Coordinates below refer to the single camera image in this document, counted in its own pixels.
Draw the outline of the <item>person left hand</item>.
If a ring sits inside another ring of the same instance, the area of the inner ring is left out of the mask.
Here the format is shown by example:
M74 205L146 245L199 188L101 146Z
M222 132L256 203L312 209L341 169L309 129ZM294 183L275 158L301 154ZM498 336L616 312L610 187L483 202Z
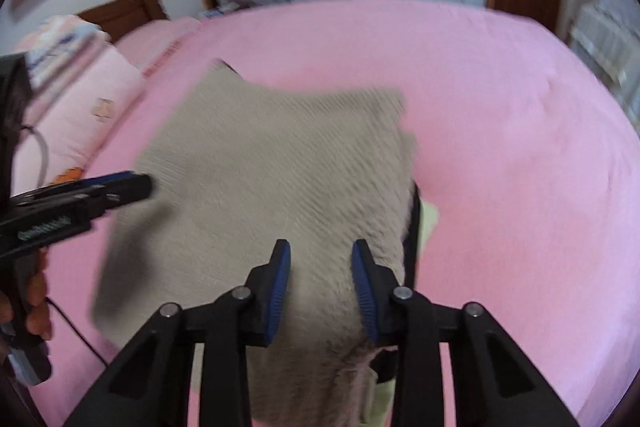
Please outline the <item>person left hand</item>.
M50 308L47 303L49 286L46 271L48 267L48 248L41 248L38 251L37 272L28 279L26 283L25 301L30 306L28 317L25 319L26 329L32 334L41 337L43 340L52 338L52 322ZM1 265L1 324L9 323L14 319L14 310L9 297L3 291L6 289L5 277L2 275L6 271Z

